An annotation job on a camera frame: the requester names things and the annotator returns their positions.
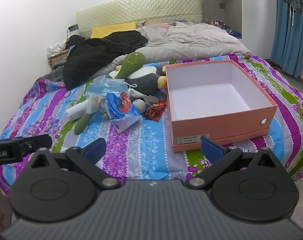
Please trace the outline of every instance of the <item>white wardrobe door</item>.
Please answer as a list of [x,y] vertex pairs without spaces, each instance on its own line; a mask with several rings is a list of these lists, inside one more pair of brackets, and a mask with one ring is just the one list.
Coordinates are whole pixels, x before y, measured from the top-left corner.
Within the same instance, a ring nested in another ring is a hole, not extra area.
[[270,59],[276,28],[277,0],[262,0],[261,34],[258,55]]
[[256,56],[259,56],[261,11],[261,0],[242,0],[242,43]]

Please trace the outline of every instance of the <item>headboard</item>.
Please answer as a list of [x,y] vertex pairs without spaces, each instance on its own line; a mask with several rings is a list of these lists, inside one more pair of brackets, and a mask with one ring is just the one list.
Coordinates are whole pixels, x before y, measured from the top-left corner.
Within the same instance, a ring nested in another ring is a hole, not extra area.
[[89,38],[91,30],[149,19],[202,21],[202,0],[114,0],[76,13],[80,35]]

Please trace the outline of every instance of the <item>bed sheet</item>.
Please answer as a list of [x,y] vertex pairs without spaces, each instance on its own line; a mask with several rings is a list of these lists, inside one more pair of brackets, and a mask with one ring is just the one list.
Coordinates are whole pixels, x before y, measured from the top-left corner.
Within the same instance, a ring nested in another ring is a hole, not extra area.
[[[278,104],[268,135],[234,145],[253,152],[261,147],[270,147],[293,179],[300,179],[303,177],[303,94],[266,61],[251,54],[219,56],[203,61],[225,59],[231,59],[241,66]],[[163,66],[192,61],[202,60],[172,60],[147,65]],[[73,89],[70,95],[64,83],[48,80],[37,82],[24,97],[22,107],[10,119],[0,139],[47,133],[53,139],[51,151],[56,153],[75,145],[84,147],[102,137],[107,142],[107,150],[97,166],[120,180],[185,181],[210,165],[200,150],[173,153],[168,108],[159,122],[142,117],[121,134],[110,124],[107,115],[96,113],[89,128],[75,135],[75,122],[69,121],[66,109],[86,99],[85,92],[91,82]],[[166,99],[166,92],[161,91],[157,96]],[[4,195],[8,194],[10,186],[31,156],[26,156],[21,163],[0,168],[0,191]]]

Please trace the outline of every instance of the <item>wardrobe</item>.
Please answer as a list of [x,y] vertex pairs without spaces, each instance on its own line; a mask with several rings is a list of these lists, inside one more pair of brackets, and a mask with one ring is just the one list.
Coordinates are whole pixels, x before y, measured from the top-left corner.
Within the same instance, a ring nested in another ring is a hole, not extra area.
[[270,59],[276,26],[276,0],[203,0],[203,19],[221,19],[242,34],[240,41]]

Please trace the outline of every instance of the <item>box label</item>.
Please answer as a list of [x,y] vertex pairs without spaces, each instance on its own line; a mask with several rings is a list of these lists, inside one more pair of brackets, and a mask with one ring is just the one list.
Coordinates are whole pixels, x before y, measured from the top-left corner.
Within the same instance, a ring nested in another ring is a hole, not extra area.
[[174,143],[176,145],[180,144],[189,144],[189,143],[197,143],[201,142],[203,138],[209,138],[210,134],[202,134],[202,135],[195,135],[195,136],[188,136],[188,137],[180,137],[180,138],[175,138]]

